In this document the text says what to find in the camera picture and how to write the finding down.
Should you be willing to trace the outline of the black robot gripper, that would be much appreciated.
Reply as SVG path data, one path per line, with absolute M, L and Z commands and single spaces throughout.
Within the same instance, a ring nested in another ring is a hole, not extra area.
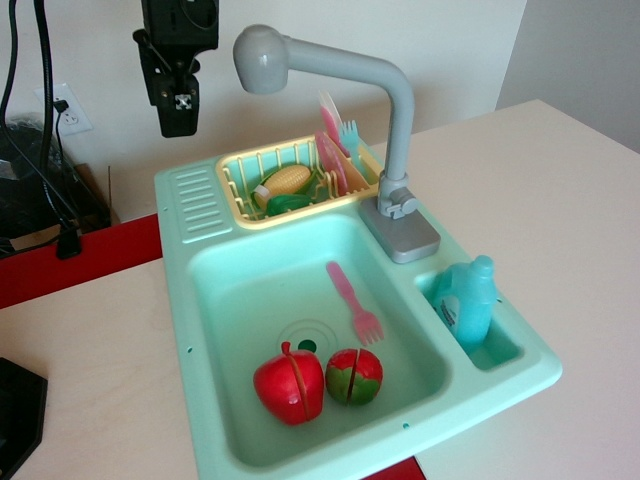
M 149 102 L 156 106 L 165 138 L 192 136 L 199 117 L 199 83 L 193 75 L 166 75 L 162 56 L 197 55 L 219 44 L 219 2 L 216 0 L 142 1 L 142 29 L 133 32 Z

